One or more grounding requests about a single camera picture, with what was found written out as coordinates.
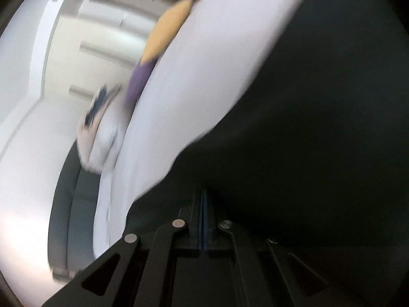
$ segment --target floor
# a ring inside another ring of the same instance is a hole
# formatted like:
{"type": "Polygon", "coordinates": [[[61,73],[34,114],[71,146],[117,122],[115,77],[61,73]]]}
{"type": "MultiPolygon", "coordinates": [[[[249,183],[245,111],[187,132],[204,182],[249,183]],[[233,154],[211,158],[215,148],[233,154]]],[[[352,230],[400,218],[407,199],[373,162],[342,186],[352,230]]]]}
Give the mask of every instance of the floor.
{"type": "Polygon", "coordinates": [[[40,307],[64,284],[47,259],[54,189],[89,102],[42,99],[18,129],[0,161],[0,269],[26,307],[40,307]]]}

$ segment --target black cloth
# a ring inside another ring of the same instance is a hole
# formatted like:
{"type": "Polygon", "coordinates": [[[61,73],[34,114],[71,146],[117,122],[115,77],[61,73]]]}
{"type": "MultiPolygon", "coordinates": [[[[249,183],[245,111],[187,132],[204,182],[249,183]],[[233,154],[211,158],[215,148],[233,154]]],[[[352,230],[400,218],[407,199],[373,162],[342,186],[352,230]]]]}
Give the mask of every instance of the black cloth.
{"type": "Polygon", "coordinates": [[[311,248],[374,306],[409,269],[409,36],[386,0],[304,0],[240,101],[134,202],[125,233],[194,187],[239,221],[311,248]]]}

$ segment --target gray bed frame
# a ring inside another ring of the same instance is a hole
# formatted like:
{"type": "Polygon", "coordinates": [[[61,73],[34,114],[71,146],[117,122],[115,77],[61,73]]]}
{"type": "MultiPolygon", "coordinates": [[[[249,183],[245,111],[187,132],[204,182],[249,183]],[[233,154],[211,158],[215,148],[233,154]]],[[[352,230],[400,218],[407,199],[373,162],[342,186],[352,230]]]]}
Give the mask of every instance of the gray bed frame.
{"type": "Polygon", "coordinates": [[[95,259],[93,230],[100,177],[81,167],[75,142],[57,182],[48,228],[48,262],[55,279],[72,279],[95,259]]]}

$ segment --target white blanket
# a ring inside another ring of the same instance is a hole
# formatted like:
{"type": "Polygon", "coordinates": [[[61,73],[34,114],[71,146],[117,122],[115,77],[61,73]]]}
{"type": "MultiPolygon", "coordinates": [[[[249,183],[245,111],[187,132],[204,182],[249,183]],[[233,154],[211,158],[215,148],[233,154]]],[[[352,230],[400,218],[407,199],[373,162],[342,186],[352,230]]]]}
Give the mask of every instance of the white blanket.
{"type": "Polygon", "coordinates": [[[240,99],[301,1],[198,2],[136,106],[113,171],[111,194],[101,184],[96,256],[121,238],[132,203],[240,99]]]}

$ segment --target purple pillow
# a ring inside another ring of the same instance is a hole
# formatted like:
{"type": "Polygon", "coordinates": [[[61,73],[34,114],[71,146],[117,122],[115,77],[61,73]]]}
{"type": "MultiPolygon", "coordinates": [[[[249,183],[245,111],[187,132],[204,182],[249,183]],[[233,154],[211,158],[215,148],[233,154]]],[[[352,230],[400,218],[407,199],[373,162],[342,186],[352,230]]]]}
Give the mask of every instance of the purple pillow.
{"type": "Polygon", "coordinates": [[[145,63],[138,63],[133,70],[133,73],[129,79],[128,91],[126,92],[126,105],[135,105],[139,100],[139,97],[144,91],[144,87],[155,68],[157,58],[145,63]]]}

